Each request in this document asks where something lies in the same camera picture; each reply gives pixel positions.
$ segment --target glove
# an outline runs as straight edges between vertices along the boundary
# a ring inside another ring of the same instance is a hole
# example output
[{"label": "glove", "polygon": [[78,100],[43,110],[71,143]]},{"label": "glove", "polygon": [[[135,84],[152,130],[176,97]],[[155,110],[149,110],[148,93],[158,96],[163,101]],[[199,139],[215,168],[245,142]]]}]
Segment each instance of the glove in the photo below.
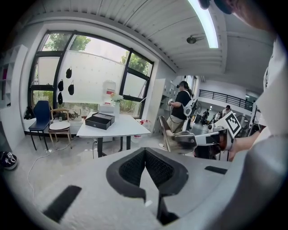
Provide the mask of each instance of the glove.
[{"label": "glove", "polygon": [[167,102],[167,104],[170,106],[172,102],[173,102],[173,99],[171,98],[171,99]]}]

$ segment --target railing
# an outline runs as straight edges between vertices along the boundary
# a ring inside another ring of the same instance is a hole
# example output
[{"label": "railing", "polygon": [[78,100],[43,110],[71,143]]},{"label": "railing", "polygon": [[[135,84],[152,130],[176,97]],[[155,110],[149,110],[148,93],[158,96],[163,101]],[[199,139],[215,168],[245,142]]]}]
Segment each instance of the railing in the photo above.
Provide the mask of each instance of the railing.
[{"label": "railing", "polygon": [[241,107],[249,111],[252,111],[252,107],[253,107],[252,102],[245,101],[241,98],[233,97],[233,96],[223,94],[223,93],[216,93],[212,91],[202,90],[202,89],[199,92],[199,97],[206,97],[206,98],[210,98],[213,100],[226,102],[227,105],[229,104],[235,105],[235,106]]}]

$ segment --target fluorescent light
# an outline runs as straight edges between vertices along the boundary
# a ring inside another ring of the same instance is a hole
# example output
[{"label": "fluorescent light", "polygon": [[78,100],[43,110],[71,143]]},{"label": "fluorescent light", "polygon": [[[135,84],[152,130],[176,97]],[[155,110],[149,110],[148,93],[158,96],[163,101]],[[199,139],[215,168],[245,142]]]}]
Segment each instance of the fluorescent light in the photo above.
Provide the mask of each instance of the fluorescent light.
[{"label": "fluorescent light", "polygon": [[218,39],[212,17],[208,9],[202,9],[198,0],[188,0],[193,9],[195,10],[202,26],[205,31],[208,44],[210,48],[218,48]]}]

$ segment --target shoe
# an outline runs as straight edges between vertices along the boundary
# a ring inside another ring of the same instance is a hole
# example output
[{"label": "shoe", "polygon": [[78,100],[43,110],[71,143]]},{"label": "shoe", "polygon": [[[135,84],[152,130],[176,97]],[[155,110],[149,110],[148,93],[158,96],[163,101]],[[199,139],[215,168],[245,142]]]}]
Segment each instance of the shoe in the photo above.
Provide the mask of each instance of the shoe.
[{"label": "shoe", "polygon": [[12,170],[17,165],[17,157],[10,152],[1,152],[0,164],[7,170]]},{"label": "shoe", "polygon": [[167,148],[165,148],[163,144],[160,144],[160,143],[159,143],[159,146],[160,146],[162,149],[164,149],[164,150],[168,151],[168,149],[167,149]]}]

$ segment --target black hair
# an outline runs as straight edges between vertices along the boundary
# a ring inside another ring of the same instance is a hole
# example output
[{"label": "black hair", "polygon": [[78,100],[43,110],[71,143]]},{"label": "black hair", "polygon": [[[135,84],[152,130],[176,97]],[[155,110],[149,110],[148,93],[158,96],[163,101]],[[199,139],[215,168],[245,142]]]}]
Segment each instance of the black hair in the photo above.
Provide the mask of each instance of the black hair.
[{"label": "black hair", "polygon": [[186,89],[189,92],[190,96],[193,97],[192,90],[189,88],[187,81],[181,81],[179,86],[183,86],[184,89]]}]

